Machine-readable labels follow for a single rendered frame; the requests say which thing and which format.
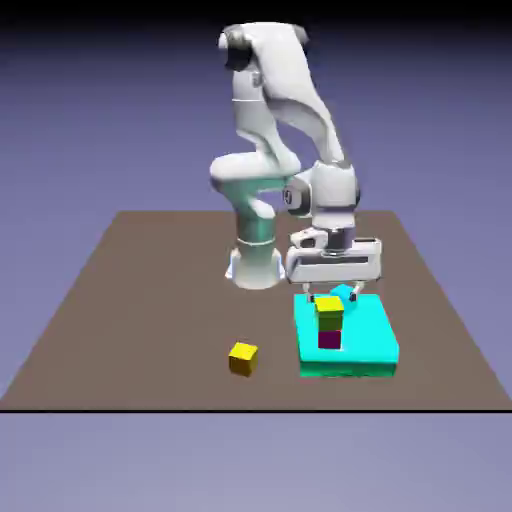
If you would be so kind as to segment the small yellow-green cube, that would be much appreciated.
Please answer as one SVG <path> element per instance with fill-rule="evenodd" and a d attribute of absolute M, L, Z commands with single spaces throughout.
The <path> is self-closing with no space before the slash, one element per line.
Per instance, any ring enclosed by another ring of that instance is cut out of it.
<path fill-rule="evenodd" d="M 313 303 L 319 331 L 330 332 L 342 329 L 344 305 L 339 296 L 316 295 Z"/>

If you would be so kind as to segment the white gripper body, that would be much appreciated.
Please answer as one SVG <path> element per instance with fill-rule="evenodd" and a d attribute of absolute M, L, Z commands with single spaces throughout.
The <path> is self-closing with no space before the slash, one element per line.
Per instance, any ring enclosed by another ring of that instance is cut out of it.
<path fill-rule="evenodd" d="M 285 269 L 291 283 L 369 282 L 381 277 L 382 242 L 356 238 L 345 250 L 290 247 Z"/>

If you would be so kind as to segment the large cyan box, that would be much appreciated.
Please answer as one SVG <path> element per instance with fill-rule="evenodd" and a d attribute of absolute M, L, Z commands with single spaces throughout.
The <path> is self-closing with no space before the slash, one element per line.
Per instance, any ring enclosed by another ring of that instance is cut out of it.
<path fill-rule="evenodd" d="M 294 296 L 299 371 L 302 377 L 391 377 L 399 361 L 399 344 L 381 299 L 362 294 L 349 300 L 350 288 L 331 291 L 345 306 L 341 348 L 318 347 L 314 305 L 304 294 Z"/>

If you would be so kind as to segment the small yellow cube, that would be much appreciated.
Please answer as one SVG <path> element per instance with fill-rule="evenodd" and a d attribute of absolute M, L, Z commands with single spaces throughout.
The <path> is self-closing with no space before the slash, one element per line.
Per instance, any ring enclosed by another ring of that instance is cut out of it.
<path fill-rule="evenodd" d="M 250 377 L 258 363 L 259 348 L 237 341 L 229 352 L 229 370 L 236 375 Z"/>

